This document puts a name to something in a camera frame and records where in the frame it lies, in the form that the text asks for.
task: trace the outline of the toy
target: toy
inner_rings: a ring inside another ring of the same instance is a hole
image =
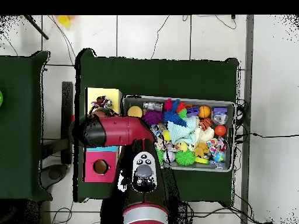
[[[153,111],[162,111],[163,110],[163,104],[161,103],[155,103],[155,102],[145,102],[143,103],[143,108]]]
[[[221,148],[221,150],[222,151],[226,151],[227,147],[228,147],[227,141],[223,137],[221,137],[221,136],[218,137],[218,140],[220,140],[221,142],[223,142],[223,147]]]
[[[137,106],[132,106],[128,109],[128,116],[131,117],[142,117],[142,109],[140,107]]]
[[[176,113],[179,113],[180,111],[182,111],[183,109],[185,109],[185,104],[184,102],[179,102],[178,107],[176,109]]]
[[[213,155],[213,160],[215,162],[222,162],[225,160],[225,153],[223,151],[217,151],[215,155]]]
[[[163,161],[167,164],[172,163],[175,160],[175,153],[172,151],[166,150],[163,154]]]
[[[171,99],[167,99],[167,101],[164,103],[164,110],[165,111],[170,111],[172,107],[172,102]]]
[[[188,166],[195,162],[195,155],[192,151],[188,150],[175,153],[175,160],[179,165]]]
[[[0,107],[1,107],[2,103],[3,103],[3,94],[2,94],[2,92],[0,91]]]
[[[167,129],[162,132],[162,136],[165,141],[171,140],[171,135],[169,134],[169,131]]]
[[[212,126],[212,121],[209,118],[204,118],[199,122],[199,126],[205,131],[209,126]]]
[[[188,117],[199,115],[199,107],[190,107],[187,108],[186,110],[187,110]]]
[[[157,157],[158,157],[158,160],[159,160],[159,163],[162,164],[163,163],[163,151],[156,148],[156,152],[157,152]]]
[[[215,127],[215,134],[218,136],[224,136],[227,132],[227,129],[224,125],[218,125]]]
[[[213,114],[213,122],[217,125],[224,125],[228,120],[228,116],[225,113]]]
[[[106,95],[104,95],[96,98],[96,101],[93,101],[91,104],[92,108],[90,109],[89,114],[92,114],[93,110],[97,108],[110,109],[112,106],[112,101],[108,99]]]
[[[176,99],[175,102],[172,103],[171,111],[176,112],[176,109],[178,108],[180,100]]]
[[[195,157],[195,162],[208,164],[208,160],[199,157]]]
[[[214,130],[208,127],[205,131],[201,130],[199,132],[198,142],[207,142],[214,137]]]
[[[187,118],[187,109],[182,109],[178,114],[180,118]]]
[[[176,146],[183,152],[187,151],[188,149],[188,146],[185,142],[179,142]]]
[[[208,145],[208,148],[209,148],[211,154],[215,155],[216,152],[220,151],[223,148],[224,143],[222,140],[213,138],[212,140],[209,140],[207,142],[207,145]]]
[[[200,142],[194,150],[194,155],[204,158],[204,154],[207,152],[208,152],[208,145],[204,142]]]
[[[151,126],[151,131],[152,131],[152,133],[154,133],[154,135],[155,135],[156,137],[158,137],[158,136],[161,135],[159,125],[153,124],[153,125]]]
[[[208,106],[200,106],[199,107],[199,117],[200,118],[206,118],[210,116],[211,109]]]
[[[186,121],[182,120],[180,116],[173,111],[164,111],[163,123],[167,123],[168,121],[184,127],[187,126]]]
[[[160,111],[147,110],[142,119],[148,124],[153,125],[161,122],[163,114]]]
[[[227,113],[227,108],[226,107],[215,107],[213,109],[213,113]]]

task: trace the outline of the green ball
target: green ball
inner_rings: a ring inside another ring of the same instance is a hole
[[[2,102],[3,102],[3,94],[2,94],[2,92],[0,91],[0,107],[1,107],[1,105],[2,105]]]
[[[188,166],[195,162],[195,155],[189,149],[185,152],[180,150],[175,153],[175,160],[179,165]]]
[[[156,148],[156,152],[157,152],[157,156],[158,156],[158,159],[159,159],[159,163],[163,164],[163,154],[164,154],[163,151]]]
[[[178,114],[180,118],[187,118],[187,109],[181,109],[181,111]]]

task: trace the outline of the red toy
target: red toy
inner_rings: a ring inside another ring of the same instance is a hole
[[[224,136],[227,133],[227,129],[224,125],[218,125],[215,127],[215,134],[218,136]]]

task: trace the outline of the pink toy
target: pink toy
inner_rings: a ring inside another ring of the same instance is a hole
[[[115,151],[86,151],[85,178],[83,182],[112,183],[116,171]],[[97,160],[104,160],[108,164],[108,171],[105,174],[98,174],[93,169],[93,164]]]
[[[167,99],[167,101],[164,103],[164,110],[165,111],[170,111],[172,107],[172,102],[171,102],[171,98]]]

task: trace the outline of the green table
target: green table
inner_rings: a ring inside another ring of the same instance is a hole
[[[238,61],[235,58],[225,62],[101,58],[95,57],[91,49],[84,49],[78,54],[75,67],[75,108],[79,107],[77,113],[80,116],[85,113],[84,93],[87,87],[115,88],[123,95],[229,102],[235,102],[237,96]],[[78,173],[74,172],[74,176],[78,176],[78,201],[85,198],[108,198],[111,184],[82,182],[82,154],[83,149],[79,148]],[[232,171],[174,172],[181,200],[220,201],[231,205]]]
[[[39,184],[42,51],[0,56],[0,198],[51,200]]]

